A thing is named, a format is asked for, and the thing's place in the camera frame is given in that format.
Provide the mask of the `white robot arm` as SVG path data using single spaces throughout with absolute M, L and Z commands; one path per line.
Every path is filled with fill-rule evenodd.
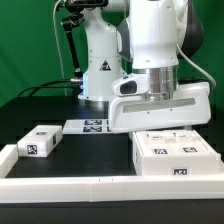
M 117 27 L 105 10 L 129 7 Z M 89 67 L 80 98 L 109 103 L 114 133 L 204 124 L 211 118 L 207 82 L 177 80 L 179 60 L 195 54 L 203 28 L 193 0 L 65 0 L 69 20 L 84 23 Z

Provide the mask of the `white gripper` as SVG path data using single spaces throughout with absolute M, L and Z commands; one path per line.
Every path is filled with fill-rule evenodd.
M 109 104 L 113 133 L 205 124 L 211 118 L 206 81 L 178 84 L 177 67 L 135 70 L 112 84 Z

